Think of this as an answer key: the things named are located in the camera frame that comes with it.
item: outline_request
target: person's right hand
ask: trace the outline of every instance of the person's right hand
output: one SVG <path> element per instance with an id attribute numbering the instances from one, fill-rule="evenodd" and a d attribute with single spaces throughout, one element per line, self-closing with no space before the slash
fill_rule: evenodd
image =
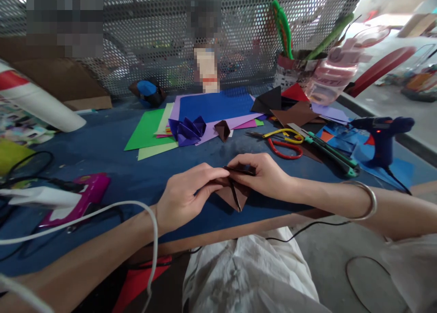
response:
<path id="1" fill-rule="evenodd" d="M 285 173 L 267 153 L 240 154 L 228 164 L 236 168 L 239 165 L 250 165 L 256 168 L 256 175 L 249 176 L 238 172 L 230 172 L 236 182 L 248 186 L 264 196 L 289 201 L 290 190 L 296 185 L 296 178 Z"/>

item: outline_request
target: yellow container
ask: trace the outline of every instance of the yellow container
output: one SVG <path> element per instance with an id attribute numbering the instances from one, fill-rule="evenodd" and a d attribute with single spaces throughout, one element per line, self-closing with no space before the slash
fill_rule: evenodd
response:
<path id="1" fill-rule="evenodd" d="M 34 152 L 35 151 L 30 148 L 0 138 L 0 177 L 5 176 L 11 167 L 29 155 L 32 155 Z"/>

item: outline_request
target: blue table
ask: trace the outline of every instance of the blue table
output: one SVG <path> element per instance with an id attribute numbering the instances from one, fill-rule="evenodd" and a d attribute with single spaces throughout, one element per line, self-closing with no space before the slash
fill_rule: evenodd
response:
<path id="1" fill-rule="evenodd" d="M 346 110 L 349 117 L 356 117 Z M 245 130 L 235 130 L 234 136 L 226 143 L 215 138 L 200 146 L 188 146 L 137 161 L 137 150 L 123 151 L 130 135 L 135 129 L 142 113 L 136 102 L 118 105 L 112 110 L 99 111 L 85 115 L 87 125 L 72 133 L 61 133 L 37 150 L 51 151 L 55 155 L 54 164 L 42 175 L 72 180 L 78 176 L 106 172 L 111 184 L 103 198 L 103 203 L 110 204 L 125 200 L 138 200 L 148 205 L 155 204 L 167 179 L 173 174 L 183 172 L 199 163 L 207 162 L 213 167 L 226 165 L 234 156 L 245 152 L 270 152 L 267 144 L 254 138 L 244 136 Z M 269 132 L 274 128 L 269 121 L 258 127 L 258 132 Z M 418 158 L 404 147 L 396 144 L 395 156 L 415 165 L 413 184 L 421 184 L 437 179 L 437 170 Z M 340 182 L 325 165 L 308 157 L 296 161 L 272 157 L 290 175 L 322 182 Z M 376 187 L 391 189 L 391 186 L 362 172 L 357 180 Z M 290 205 L 258 193 L 252 193 L 242 213 L 233 211 L 217 195 L 212 195 L 200 215 L 182 228 L 164 235 L 160 243 L 173 242 L 178 239 L 193 237 L 222 229 L 229 229 L 251 222 L 283 217 L 293 212 L 311 209 L 305 205 Z M 138 213 L 137 206 L 122 207 L 125 218 Z M 20 207 L 0 230 L 0 238 L 14 238 L 30 234 L 41 221 L 45 211 Z M 24 249 L 8 260 L 0 263 L 0 271 L 10 276 L 31 273 L 40 270 L 57 258 L 110 230 L 120 222 L 114 212 L 106 212 L 93 218 L 68 234 L 59 231 L 29 242 Z M 0 247 L 0 257 L 12 252 L 18 245 Z"/>

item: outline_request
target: hand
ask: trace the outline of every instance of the hand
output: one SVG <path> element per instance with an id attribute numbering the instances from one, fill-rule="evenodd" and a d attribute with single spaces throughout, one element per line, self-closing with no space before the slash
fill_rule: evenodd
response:
<path id="1" fill-rule="evenodd" d="M 230 173 L 236 182 L 248 186 L 264 196 L 289 201 L 290 188 L 296 180 L 285 173 L 267 153 L 240 154 L 228 164 L 229 167 L 250 165 L 256 168 L 256 175 L 249 176 L 238 172 Z"/>
<path id="2" fill-rule="evenodd" d="M 160 234 L 183 226 L 194 219 L 202 210 L 208 197 L 223 186 L 207 184 L 211 180 L 228 177 L 229 172 L 220 167 L 213 168 L 202 163 L 184 173 L 175 174 L 156 207 L 156 219 Z"/>

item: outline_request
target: light green paper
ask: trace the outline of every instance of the light green paper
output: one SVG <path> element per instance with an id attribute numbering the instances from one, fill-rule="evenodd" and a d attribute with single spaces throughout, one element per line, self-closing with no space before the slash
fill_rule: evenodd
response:
<path id="1" fill-rule="evenodd" d="M 173 137 L 156 138 L 153 134 L 158 128 L 164 109 L 145 112 L 124 150 L 139 149 L 176 142 Z"/>
<path id="2" fill-rule="evenodd" d="M 174 103 L 168 103 L 165 106 L 164 114 L 159 122 L 158 129 L 156 130 L 156 135 L 166 135 L 168 133 L 165 132 L 165 127 L 168 125 L 168 119 L 170 118 L 170 114 L 172 113 Z"/>
<path id="3" fill-rule="evenodd" d="M 142 160 L 144 158 L 148 158 L 150 156 L 154 156 L 157 154 L 161 154 L 162 152 L 169 151 L 170 149 L 174 149 L 178 147 L 177 142 L 171 142 L 169 144 L 157 145 L 153 147 L 140 148 L 138 150 L 138 160 Z"/>

